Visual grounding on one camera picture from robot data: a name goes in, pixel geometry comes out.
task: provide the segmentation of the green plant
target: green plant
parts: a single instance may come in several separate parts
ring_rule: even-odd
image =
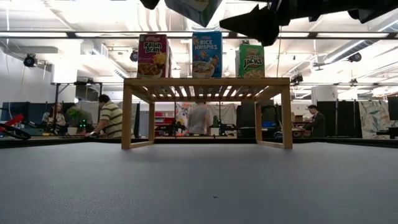
[[[79,122],[83,119],[83,111],[78,108],[70,108],[67,114],[72,119],[71,127],[79,127]]]

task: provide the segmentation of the shelf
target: shelf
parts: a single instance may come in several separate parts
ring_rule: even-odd
[[[278,95],[289,78],[126,78],[124,87],[148,102],[243,101]]]

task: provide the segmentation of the red object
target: red object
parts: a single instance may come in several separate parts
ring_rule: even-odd
[[[5,122],[4,124],[12,126],[14,124],[20,123],[22,120],[24,120],[24,115],[19,114],[19,115],[15,116],[14,119],[11,119],[11,120]]]

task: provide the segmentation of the gray shirt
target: gray shirt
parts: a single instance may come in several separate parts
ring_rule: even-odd
[[[206,127],[206,116],[208,110],[205,105],[192,108],[188,114],[188,131],[191,134],[204,134]]]

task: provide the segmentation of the wooden table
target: wooden table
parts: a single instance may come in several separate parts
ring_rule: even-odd
[[[264,142],[261,131],[261,100],[268,100],[278,94],[282,96],[283,143]],[[149,104],[149,140],[147,142],[131,144],[132,95]],[[154,143],[155,102],[246,100],[255,102],[257,143],[284,149],[293,148],[289,78],[126,78],[123,88],[122,149]]]

